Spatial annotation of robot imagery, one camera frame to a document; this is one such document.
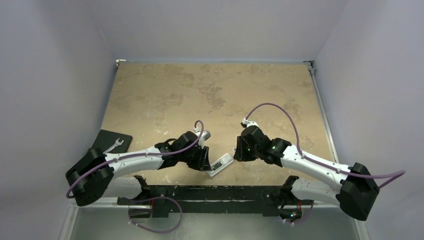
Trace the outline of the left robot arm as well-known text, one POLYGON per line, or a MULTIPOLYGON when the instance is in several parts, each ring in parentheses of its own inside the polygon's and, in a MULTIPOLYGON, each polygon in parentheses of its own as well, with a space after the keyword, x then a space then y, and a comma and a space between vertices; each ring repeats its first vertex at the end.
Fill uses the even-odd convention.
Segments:
POLYGON ((177 139, 168 139, 147 149, 126 153, 103 153, 90 148, 65 174, 69 184, 68 199, 79 207, 90 205, 101 198, 122 197, 138 205, 146 203, 149 191, 136 172, 162 170, 185 163, 189 168, 210 171, 207 130, 187 131, 177 139))

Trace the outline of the white remote control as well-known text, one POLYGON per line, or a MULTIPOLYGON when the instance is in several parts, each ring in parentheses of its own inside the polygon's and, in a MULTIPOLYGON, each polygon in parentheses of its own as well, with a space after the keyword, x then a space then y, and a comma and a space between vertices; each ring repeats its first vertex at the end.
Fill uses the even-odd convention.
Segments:
POLYGON ((219 159, 214 161, 211 164, 211 170, 207 171, 206 173, 209 175, 209 177, 213 178, 218 173, 222 172, 225 168, 227 168, 229 165, 231 165, 234 161, 234 158, 229 153, 224 154, 219 159))

